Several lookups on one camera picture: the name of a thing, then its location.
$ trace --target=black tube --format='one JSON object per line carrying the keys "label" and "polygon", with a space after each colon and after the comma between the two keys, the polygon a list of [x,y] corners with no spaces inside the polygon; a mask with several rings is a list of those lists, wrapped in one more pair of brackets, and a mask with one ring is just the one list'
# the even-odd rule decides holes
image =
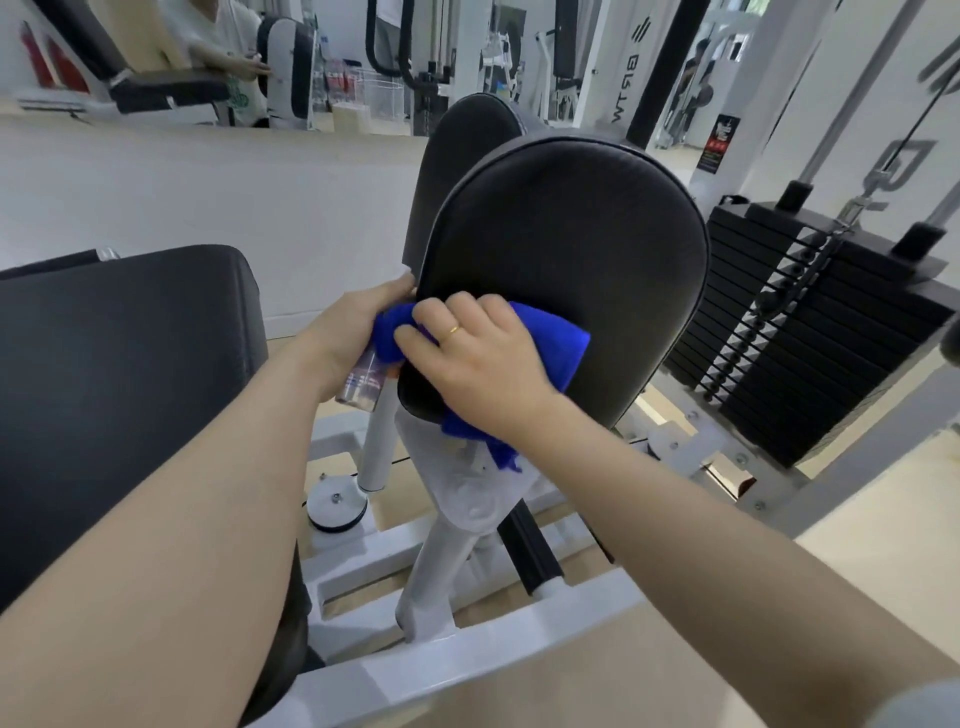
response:
{"label": "black tube", "polygon": [[709,4],[709,0],[681,0],[673,16],[670,30],[650,72],[650,80],[643,88],[640,103],[636,105],[634,118],[627,130],[627,141],[640,149],[646,149],[650,143],[663,107],[670,100],[673,84],[684,70],[686,52],[693,45]]}
{"label": "black tube", "polygon": [[414,1],[403,0],[403,10],[400,12],[400,47],[397,51],[396,64],[400,69],[403,82],[427,96],[436,96],[438,84],[435,81],[420,81],[410,73],[410,49],[413,45],[414,32]]}
{"label": "black tube", "polygon": [[398,79],[400,72],[397,68],[387,68],[380,65],[376,59],[376,0],[367,0],[367,61],[370,62],[374,71],[381,76],[387,76],[392,79]]}
{"label": "black tube", "polygon": [[518,503],[496,528],[496,532],[500,534],[500,540],[514,562],[516,573],[528,595],[533,596],[551,579],[558,576],[563,578],[564,570],[543,538],[526,502],[522,500]]}

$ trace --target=metal pole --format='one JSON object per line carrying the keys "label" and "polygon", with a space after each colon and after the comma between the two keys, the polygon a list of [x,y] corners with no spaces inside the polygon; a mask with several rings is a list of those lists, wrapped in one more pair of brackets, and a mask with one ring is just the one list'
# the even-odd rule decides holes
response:
{"label": "metal pole", "polygon": [[827,127],[827,133],[825,133],[824,137],[820,140],[810,161],[806,163],[806,167],[804,167],[803,172],[801,172],[797,178],[797,182],[803,182],[805,184],[813,182],[813,178],[817,172],[820,171],[824,162],[827,161],[827,157],[829,157],[830,152],[833,151],[833,147],[836,146],[837,141],[840,139],[844,130],[847,129],[847,125],[850,123],[856,110],[860,108],[860,104],[863,103],[863,100],[870,92],[870,89],[880,75],[880,71],[883,70],[887,61],[893,56],[907,28],[910,27],[910,24],[917,17],[920,8],[924,6],[924,2],[926,2],[926,0],[906,0],[906,2],[903,3],[903,7],[900,8],[897,17],[894,18],[894,21],[890,24],[880,44],[876,47],[874,54],[870,57],[870,60],[867,61],[867,66],[863,69],[863,73],[860,74],[860,78],[858,78],[856,84],[853,85],[853,89],[847,97],[847,100],[844,101],[843,106],[840,107],[836,116],[833,117],[833,121],[831,121]]}
{"label": "metal pole", "polygon": [[370,415],[363,457],[357,473],[357,485],[364,493],[377,493],[387,486],[397,440],[394,417],[399,407],[396,379],[388,377],[383,384],[383,391],[380,392],[380,399],[376,402],[376,408]]}
{"label": "metal pole", "polygon": [[955,184],[940,204],[933,208],[933,212],[926,218],[926,223],[935,228],[945,228],[948,220],[960,209],[960,182]]}

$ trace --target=cable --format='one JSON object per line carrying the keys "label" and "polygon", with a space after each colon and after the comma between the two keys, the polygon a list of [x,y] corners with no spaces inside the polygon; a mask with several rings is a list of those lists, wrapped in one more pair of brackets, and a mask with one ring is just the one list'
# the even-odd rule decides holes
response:
{"label": "cable", "polygon": [[930,99],[930,103],[926,105],[926,109],[924,109],[924,112],[920,115],[920,118],[917,119],[916,123],[907,133],[907,136],[900,143],[900,146],[897,147],[897,150],[893,153],[893,155],[890,156],[890,159],[887,160],[887,163],[883,165],[883,168],[880,170],[881,172],[886,172],[888,169],[890,169],[890,165],[897,161],[897,157],[900,156],[900,152],[903,151],[903,148],[909,143],[914,133],[916,133],[920,125],[923,124],[924,119],[926,119],[926,116],[930,113],[933,107],[936,106],[938,101],[940,101],[940,97],[944,95],[944,92],[947,90],[948,86],[953,83],[953,79],[957,75],[958,71],[960,71],[960,61],[953,65],[953,70],[950,71],[950,75],[947,80],[942,86],[940,86],[940,89],[936,92],[936,94],[934,94],[933,98]]}

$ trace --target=black cushion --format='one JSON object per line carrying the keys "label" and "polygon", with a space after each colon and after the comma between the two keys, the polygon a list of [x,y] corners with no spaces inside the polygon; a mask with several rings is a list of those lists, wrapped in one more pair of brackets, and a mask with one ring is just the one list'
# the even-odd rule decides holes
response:
{"label": "black cushion", "polygon": [[403,263],[414,276],[420,276],[433,221],[454,185],[501,144],[544,129],[531,112],[490,93],[466,96],[450,107],[423,150],[410,208]]}
{"label": "black cushion", "polygon": [[215,104],[229,97],[227,77],[201,68],[134,73],[110,89],[120,113]]}
{"label": "black cushion", "polygon": [[[418,298],[499,293],[585,329],[592,338],[567,393],[613,426],[697,306],[708,244],[684,186],[638,149],[577,133],[522,136],[447,197]],[[409,364],[399,395],[415,416],[443,417]]]}
{"label": "black cushion", "polygon": [[[0,280],[0,611],[246,386],[267,358],[258,298],[244,257],[212,245]],[[290,550],[246,721],[306,654]]]}

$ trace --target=blue towel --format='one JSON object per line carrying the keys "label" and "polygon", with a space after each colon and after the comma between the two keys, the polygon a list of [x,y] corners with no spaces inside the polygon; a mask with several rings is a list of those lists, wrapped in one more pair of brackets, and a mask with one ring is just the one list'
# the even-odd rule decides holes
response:
{"label": "blue towel", "polygon": [[[580,366],[580,360],[584,358],[590,335],[552,313],[546,313],[523,303],[511,303],[511,306],[520,321],[530,330],[550,383],[558,392],[565,392],[577,367]],[[373,323],[372,340],[376,355],[381,361],[395,364],[403,360],[403,352],[394,341],[394,331],[404,324],[411,326],[414,324],[413,309],[412,303],[403,303],[376,317]],[[441,424],[441,431],[451,437],[487,443],[497,468],[500,470],[509,468],[519,473],[516,450],[486,432],[481,432],[473,425],[468,425],[449,409]]]}

